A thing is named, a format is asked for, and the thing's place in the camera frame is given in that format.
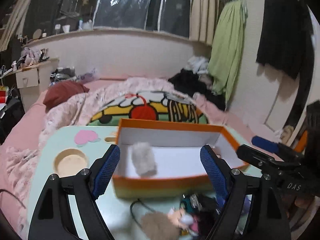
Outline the red tissue box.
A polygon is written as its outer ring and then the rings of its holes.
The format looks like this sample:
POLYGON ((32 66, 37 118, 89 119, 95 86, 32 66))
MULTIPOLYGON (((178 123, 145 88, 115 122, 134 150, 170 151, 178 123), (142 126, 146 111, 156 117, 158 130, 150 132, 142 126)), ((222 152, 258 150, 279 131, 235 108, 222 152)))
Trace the red tissue box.
POLYGON ((9 87, 0 86, 0 104, 6 103, 9 96, 9 87))

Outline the teal black hair accessory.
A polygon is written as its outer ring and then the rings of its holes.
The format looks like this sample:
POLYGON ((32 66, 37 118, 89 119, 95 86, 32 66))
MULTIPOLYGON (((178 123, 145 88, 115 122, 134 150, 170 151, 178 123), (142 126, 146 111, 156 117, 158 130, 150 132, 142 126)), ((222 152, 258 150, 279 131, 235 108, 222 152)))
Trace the teal black hair accessory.
POLYGON ((197 194, 183 195, 180 201, 180 208, 187 213, 197 213, 203 209, 197 194))

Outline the green hanging garment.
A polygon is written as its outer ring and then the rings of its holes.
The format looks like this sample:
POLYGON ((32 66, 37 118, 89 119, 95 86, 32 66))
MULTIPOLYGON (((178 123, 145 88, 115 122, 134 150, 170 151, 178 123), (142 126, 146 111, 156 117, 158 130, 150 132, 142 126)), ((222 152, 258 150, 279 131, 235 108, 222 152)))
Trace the green hanging garment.
POLYGON ((212 43, 208 73, 213 77, 212 92, 231 97, 238 74, 244 44, 247 11, 242 1, 225 4, 221 11, 212 43))

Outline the black hanging garment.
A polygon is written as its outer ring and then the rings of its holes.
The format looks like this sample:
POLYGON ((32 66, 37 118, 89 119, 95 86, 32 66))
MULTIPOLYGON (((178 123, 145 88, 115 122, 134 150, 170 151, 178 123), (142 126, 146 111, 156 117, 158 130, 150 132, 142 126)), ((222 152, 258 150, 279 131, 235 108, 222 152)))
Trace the black hanging garment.
POLYGON ((264 0, 256 62, 296 79, 313 55, 312 23, 303 0, 264 0))

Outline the dark red pillow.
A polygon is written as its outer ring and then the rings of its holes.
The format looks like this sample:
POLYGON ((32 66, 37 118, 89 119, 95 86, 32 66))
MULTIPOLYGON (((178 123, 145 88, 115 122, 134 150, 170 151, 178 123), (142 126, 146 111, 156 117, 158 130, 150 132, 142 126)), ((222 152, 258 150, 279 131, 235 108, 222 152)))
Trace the dark red pillow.
POLYGON ((89 88, 75 81, 62 81, 53 85, 47 90, 43 104, 46 106, 46 111, 66 102, 69 98, 76 94, 88 93, 89 88))

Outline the pile of clothes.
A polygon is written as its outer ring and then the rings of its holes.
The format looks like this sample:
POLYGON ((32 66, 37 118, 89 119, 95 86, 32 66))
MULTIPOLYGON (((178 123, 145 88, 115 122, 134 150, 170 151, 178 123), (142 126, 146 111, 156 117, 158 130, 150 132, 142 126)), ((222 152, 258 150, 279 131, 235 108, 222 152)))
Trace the pile of clothes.
POLYGON ((202 94, 206 100, 224 111, 226 109, 225 97, 212 92, 214 78, 209 75, 208 63, 209 60, 204 56, 193 56, 188 60, 187 65, 168 81, 177 91, 190 97, 194 97, 196 93, 202 94))

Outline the white desk with drawers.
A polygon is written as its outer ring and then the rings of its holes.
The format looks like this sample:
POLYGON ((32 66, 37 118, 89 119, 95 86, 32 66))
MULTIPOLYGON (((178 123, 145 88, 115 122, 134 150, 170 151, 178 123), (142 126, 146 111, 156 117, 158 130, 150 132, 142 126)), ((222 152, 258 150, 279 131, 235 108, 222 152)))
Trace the white desk with drawers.
POLYGON ((59 59, 49 59, 37 65, 10 72, 1 77, 1 83, 19 90, 24 111, 38 100, 40 94, 50 85, 50 75, 59 66, 59 59))

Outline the black fabric bundle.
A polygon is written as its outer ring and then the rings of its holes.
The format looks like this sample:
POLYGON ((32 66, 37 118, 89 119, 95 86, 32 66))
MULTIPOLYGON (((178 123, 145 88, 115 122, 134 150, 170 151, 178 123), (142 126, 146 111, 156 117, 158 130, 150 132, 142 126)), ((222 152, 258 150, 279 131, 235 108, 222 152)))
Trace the black fabric bundle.
POLYGON ((218 205, 216 198, 208 197, 204 194, 194 194, 193 204, 195 205, 199 235, 206 237, 219 220, 221 207, 218 205))

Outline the beige fluffy pompom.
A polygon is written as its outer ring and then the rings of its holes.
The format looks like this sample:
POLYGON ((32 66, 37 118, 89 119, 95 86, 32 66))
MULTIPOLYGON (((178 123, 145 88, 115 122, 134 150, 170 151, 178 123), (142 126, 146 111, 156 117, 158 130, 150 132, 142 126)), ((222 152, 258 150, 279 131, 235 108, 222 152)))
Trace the beige fluffy pompom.
POLYGON ((180 229, 161 212, 147 213, 141 218, 141 230, 150 240, 176 240, 180 229))

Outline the small white figurine toy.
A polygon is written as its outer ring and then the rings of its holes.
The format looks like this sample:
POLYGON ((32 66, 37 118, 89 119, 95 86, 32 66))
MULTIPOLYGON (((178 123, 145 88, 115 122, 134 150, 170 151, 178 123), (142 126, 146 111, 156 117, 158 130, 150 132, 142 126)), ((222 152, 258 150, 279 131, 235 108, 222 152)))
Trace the small white figurine toy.
POLYGON ((174 226, 179 228, 181 236, 197 237, 199 235, 199 219, 187 213, 184 208, 171 208, 167 217, 174 226))

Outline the orange gradient cardboard box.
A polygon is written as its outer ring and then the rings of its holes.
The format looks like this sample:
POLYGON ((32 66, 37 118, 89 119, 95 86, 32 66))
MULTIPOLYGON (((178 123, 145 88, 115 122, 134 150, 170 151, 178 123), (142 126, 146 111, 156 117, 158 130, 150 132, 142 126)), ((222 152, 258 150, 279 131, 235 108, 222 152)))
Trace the orange gradient cardboard box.
POLYGON ((242 137, 225 126, 121 119, 116 138, 120 161, 112 181, 118 198, 175 197, 189 191, 211 190, 200 161, 200 149, 210 145, 231 168, 248 164, 236 150, 242 137), (140 176, 132 161, 136 143, 146 142, 154 162, 140 176))

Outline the pink rose patterned blanket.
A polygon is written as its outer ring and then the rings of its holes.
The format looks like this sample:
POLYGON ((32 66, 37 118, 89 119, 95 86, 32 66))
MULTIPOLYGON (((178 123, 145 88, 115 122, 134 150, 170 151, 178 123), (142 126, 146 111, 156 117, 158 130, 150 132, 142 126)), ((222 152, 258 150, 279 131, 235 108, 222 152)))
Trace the pink rose patterned blanket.
MULTIPOLYGON (((64 126, 85 126, 105 103, 118 96, 143 90, 160 90, 191 99, 174 90, 173 84, 163 79, 131 77, 126 81, 114 83, 98 80, 88 83, 87 87, 90 89, 88 93, 74 95, 66 102, 49 110, 48 113, 46 113, 44 97, 49 91, 41 93, 36 103, 11 130, 1 145, 1 189, 7 189, 23 204, 27 204, 30 180, 48 138, 64 126)), ((204 111, 210 124, 226 125, 236 130, 247 141, 253 137, 253 132, 240 118, 232 113, 223 113, 218 110, 213 103, 204 99, 204 95, 196 94, 191 102, 204 111)), ((1 210, 13 229, 20 235, 26 226, 26 208, 18 204, 13 197, 4 196, 1 200, 1 210)))

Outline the white fluffy pompom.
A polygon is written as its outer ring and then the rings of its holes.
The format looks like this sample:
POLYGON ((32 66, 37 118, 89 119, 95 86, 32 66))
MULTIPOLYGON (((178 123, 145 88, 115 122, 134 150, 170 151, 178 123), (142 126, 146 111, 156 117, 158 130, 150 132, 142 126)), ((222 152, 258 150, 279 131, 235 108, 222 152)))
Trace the white fluffy pompom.
POLYGON ((131 147, 131 160, 140 177, 151 177, 157 173, 157 164, 148 142, 137 142, 131 147))

